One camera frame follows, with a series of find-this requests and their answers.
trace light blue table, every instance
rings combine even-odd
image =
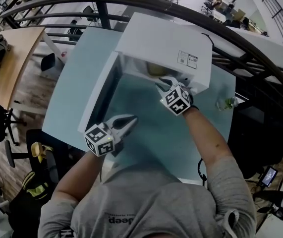
[[[77,131],[95,82],[122,33],[88,27],[67,58],[52,94],[42,130],[83,151],[88,147]]]
[[[86,151],[83,135],[77,131],[80,119],[94,84],[121,34],[104,29],[88,28],[71,56],[52,95],[43,131]],[[228,140],[232,110],[219,111],[218,97],[234,96],[235,77],[212,65],[209,89],[194,97],[195,105]],[[124,74],[114,93],[106,120],[114,115],[134,114],[139,123],[125,139],[124,150],[116,162],[131,165],[156,156],[178,178],[199,180],[197,163],[200,155],[182,116],[175,117],[159,102],[154,83]]]

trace label sticker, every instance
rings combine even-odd
[[[179,51],[179,55],[177,57],[177,62],[181,63],[183,65],[187,65],[187,59],[189,57],[189,54],[183,51]]]
[[[197,67],[197,57],[195,57],[193,55],[189,55],[189,57],[187,59],[187,66],[196,69],[196,67]]]
[[[177,57],[177,62],[183,64],[185,66],[191,67],[193,69],[197,68],[197,60],[196,56],[190,55],[186,52],[179,50],[179,55]]]

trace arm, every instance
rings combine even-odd
[[[104,158],[87,152],[61,179],[52,199],[41,209],[39,238],[56,238],[63,230],[66,233],[72,232],[70,226],[73,211],[77,203],[91,190]]]
[[[66,198],[81,201],[91,190],[100,173],[105,156],[97,157],[87,152],[58,183],[52,198]]]
[[[255,205],[226,141],[197,109],[190,108],[183,115],[207,168],[208,189],[216,203],[216,215],[225,216],[228,211],[237,210],[239,219],[232,230],[240,238],[254,237]]]
[[[232,156],[222,135],[196,108],[188,109],[183,116],[206,168],[223,157]]]

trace gray t-shirt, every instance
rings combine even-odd
[[[181,183],[155,164],[113,170],[78,205],[61,199],[44,205],[38,237],[254,237],[255,207],[235,159],[219,160],[207,175],[208,190]]]

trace cable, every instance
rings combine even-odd
[[[201,174],[201,163],[202,163],[203,159],[201,158],[199,163],[197,164],[197,172],[199,173],[200,178],[203,181],[203,186],[205,185],[205,182],[207,181],[206,175],[202,175]]]
[[[201,33],[201,34],[206,35],[206,36],[207,36],[207,38],[209,38],[209,39],[210,39],[210,41],[212,42],[213,47],[215,46],[215,45],[214,45],[214,42],[212,41],[211,37],[210,37],[208,34],[206,34],[206,33]]]
[[[252,182],[252,183],[256,183],[256,184],[258,184],[258,182],[257,181],[254,181],[254,180],[245,180],[246,182]]]

